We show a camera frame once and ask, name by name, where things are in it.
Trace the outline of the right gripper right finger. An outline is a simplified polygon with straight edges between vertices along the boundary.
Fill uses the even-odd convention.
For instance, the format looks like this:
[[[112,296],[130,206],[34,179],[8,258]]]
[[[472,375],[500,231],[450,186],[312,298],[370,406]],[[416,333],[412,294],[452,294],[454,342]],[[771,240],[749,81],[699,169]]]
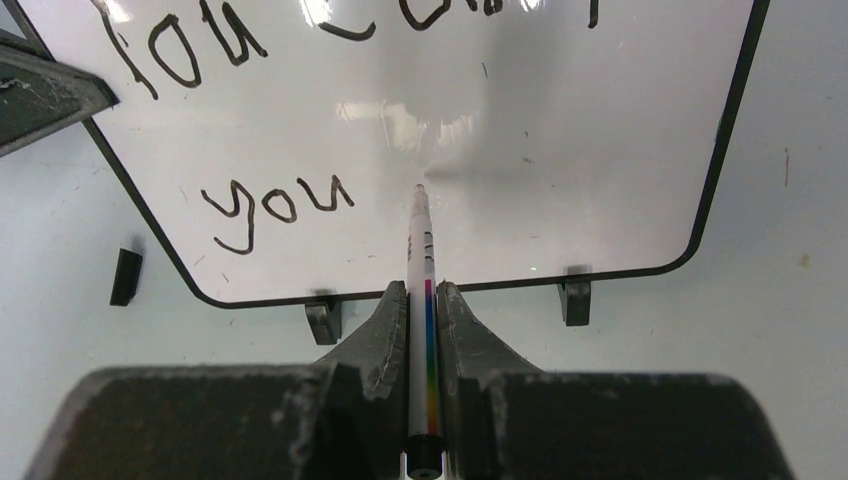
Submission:
[[[712,373],[550,372],[438,288],[451,479],[789,479],[757,400]]]

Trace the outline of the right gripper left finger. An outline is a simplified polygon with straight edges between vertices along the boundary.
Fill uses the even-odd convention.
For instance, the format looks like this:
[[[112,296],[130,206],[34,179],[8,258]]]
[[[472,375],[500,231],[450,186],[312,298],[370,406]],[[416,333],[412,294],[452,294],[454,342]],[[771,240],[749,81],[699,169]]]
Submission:
[[[29,479],[399,479],[407,294],[308,365],[112,367],[66,396]]]

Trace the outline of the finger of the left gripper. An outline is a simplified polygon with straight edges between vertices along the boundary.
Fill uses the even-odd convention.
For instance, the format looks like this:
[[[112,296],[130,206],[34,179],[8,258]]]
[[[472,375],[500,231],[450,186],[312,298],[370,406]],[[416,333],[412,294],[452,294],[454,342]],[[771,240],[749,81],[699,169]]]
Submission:
[[[1,154],[20,150],[119,103],[101,78],[1,47]]]

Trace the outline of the white marker pen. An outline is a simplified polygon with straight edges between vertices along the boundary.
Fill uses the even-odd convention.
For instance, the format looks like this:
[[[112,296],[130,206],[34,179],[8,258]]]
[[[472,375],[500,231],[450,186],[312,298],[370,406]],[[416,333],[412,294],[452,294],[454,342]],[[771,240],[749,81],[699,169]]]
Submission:
[[[414,187],[407,246],[408,407],[406,474],[437,479],[443,474],[440,376],[437,340],[435,255],[429,197]]]

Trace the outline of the black marker cap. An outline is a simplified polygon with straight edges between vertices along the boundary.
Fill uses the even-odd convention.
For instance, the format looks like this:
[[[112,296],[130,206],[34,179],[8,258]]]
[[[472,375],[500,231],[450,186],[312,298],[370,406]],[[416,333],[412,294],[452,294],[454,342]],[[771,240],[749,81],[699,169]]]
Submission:
[[[126,307],[136,296],[144,254],[145,245],[141,236],[133,236],[127,246],[119,248],[109,299],[110,306]]]

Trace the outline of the black framed whiteboard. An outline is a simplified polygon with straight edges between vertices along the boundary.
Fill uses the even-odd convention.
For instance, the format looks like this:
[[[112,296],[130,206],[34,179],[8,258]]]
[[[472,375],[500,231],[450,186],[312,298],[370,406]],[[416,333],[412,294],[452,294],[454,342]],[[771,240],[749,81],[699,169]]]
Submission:
[[[470,290],[697,251],[765,1],[11,1],[100,77],[87,124],[191,292],[370,298],[423,185]]]

